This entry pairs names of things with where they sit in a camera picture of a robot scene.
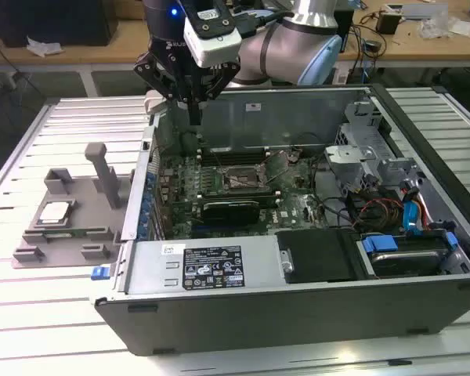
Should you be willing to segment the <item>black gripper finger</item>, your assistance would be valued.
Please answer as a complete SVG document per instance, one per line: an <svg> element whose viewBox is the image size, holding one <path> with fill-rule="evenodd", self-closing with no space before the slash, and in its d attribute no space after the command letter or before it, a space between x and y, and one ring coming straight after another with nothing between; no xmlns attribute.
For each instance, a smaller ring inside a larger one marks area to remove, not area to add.
<svg viewBox="0 0 470 376"><path fill-rule="evenodd" d="M238 62L195 68L195 125L201 124L202 110L207 106L207 102L216 99L239 70Z"/></svg>
<svg viewBox="0 0 470 376"><path fill-rule="evenodd" d="M186 108L190 124L196 125L197 103L183 63L186 60L181 60L177 52L165 52L162 60L152 52L146 52L136 61L134 71L166 100Z"/></svg>

